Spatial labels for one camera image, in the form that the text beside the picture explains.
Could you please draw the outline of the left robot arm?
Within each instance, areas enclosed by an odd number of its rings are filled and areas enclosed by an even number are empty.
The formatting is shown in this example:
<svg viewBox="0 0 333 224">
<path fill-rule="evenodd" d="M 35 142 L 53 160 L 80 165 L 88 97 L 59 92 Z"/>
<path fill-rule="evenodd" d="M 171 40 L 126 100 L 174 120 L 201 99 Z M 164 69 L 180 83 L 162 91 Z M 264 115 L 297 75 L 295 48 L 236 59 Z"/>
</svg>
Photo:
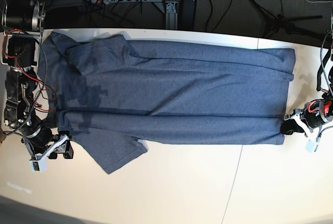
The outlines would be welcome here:
<svg viewBox="0 0 333 224">
<path fill-rule="evenodd" d="M 322 98 L 307 102 L 303 108 L 295 108 L 290 115 L 285 115 L 280 127 L 284 135 L 304 133 L 308 138 L 313 130 L 318 129 L 315 141 L 318 142 L 325 130 L 332 126 L 324 125 L 332 123 L 332 69 L 326 71 L 326 65 L 332 58 L 332 28 L 323 36 L 319 53 L 320 67 L 316 76 L 316 90 L 322 92 Z"/>
</svg>

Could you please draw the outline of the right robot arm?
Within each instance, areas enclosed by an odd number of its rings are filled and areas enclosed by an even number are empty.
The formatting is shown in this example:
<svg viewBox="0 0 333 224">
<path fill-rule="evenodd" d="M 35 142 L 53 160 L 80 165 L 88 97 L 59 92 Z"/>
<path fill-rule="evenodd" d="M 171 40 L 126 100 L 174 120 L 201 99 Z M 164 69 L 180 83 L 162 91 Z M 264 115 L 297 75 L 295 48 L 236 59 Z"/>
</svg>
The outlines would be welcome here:
<svg viewBox="0 0 333 224">
<path fill-rule="evenodd" d="M 45 110 L 38 103 L 43 91 L 55 91 L 47 86 L 46 79 L 39 79 L 34 68 L 40 56 L 44 31 L 45 0 L 4 0 L 2 9 L 3 65 L 8 65 L 5 89 L 6 104 L 2 138 L 18 135 L 26 146 L 33 169 L 41 170 L 45 159 L 56 159 L 58 154 L 65 159 L 73 158 L 71 136 L 67 132 L 52 133 L 48 119 L 40 119 L 37 112 Z"/>
</svg>

